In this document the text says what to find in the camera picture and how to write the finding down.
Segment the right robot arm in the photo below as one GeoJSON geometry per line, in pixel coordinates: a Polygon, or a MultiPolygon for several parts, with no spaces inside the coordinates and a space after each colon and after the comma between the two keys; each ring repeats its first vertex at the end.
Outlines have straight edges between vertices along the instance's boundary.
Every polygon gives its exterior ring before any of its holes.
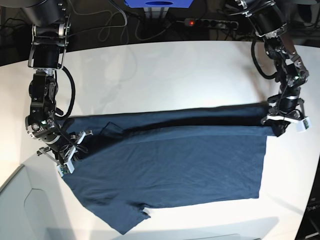
{"type": "Polygon", "coordinates": [[[71,26],[67,7],[65,0],[43,0],[23,7],[33,23],[27,65],[35,70],[28,88],[31,103],[25,128],[33,139],[46,144],[37,151],[37,155],[45,155],[54,161],[60,176],[74,172],[73,163],[78,161],[78,152],[88,151],[81,143],[92,135],[90,130],[67,132],[74,122],[69,117],[76,98],[74,79],[63,65],[71,26]],[[60,110],[56,102],[58,70],[62,70],[70,82],[71,98],[66,112],[60,110]]]}

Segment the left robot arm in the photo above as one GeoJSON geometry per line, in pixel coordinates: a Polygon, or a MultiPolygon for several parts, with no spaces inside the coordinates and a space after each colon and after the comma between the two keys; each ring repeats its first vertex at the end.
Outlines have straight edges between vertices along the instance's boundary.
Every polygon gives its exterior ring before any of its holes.
{"type": "Polygon", "coordinates": [[[285,17],[273,0],[238,0],[236,3],[242,8],[236,14],[245,16],[255,31],[250,51],[257,71],[263,78],[280,84],[278,94],[267,99],[272,106],[261,123],[271,125],[277,137],[284,134],[290,124],[296,124],[301,131],[307,130],[311,124],[300,93],[309,72],[287,32],[285,17]],[[265,53],[275,66],[276,71],[271,75],[264,73],[258,63],[255,53],[258,39],[263,40],[265,53]]]}

